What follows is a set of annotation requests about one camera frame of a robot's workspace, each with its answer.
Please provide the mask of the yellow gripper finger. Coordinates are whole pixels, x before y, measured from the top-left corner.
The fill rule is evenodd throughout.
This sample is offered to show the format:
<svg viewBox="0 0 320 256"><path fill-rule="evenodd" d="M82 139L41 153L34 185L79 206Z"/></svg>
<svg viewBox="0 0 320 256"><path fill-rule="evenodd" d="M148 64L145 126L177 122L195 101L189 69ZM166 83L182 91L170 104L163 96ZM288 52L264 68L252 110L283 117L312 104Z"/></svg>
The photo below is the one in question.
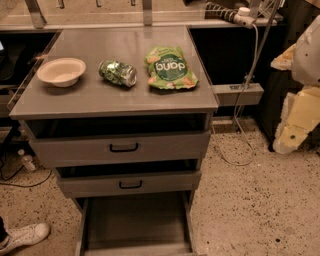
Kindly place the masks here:
<svg viewBox="0 0 320 256"><path fill-rule="evenodd" d="M305 86L284 99L273 150L288 154L298 149L308 134L320 123L320 88Z"/></svg>

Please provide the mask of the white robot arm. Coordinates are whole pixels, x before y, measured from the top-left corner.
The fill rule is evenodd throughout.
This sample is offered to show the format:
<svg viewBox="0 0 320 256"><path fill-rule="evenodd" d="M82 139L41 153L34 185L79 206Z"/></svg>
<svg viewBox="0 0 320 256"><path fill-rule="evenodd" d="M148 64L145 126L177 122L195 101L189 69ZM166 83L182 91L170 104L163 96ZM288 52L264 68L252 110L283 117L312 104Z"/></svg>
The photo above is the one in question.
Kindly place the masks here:
<svg viewBox="0 0 320 256"><path fill-rule="evenodd" d="M285 97L272 145L275 152L288 154L320 123L320 15L295 44L271 62L271 67L290 70L292 78L303 85L297 94Z"/></svg>

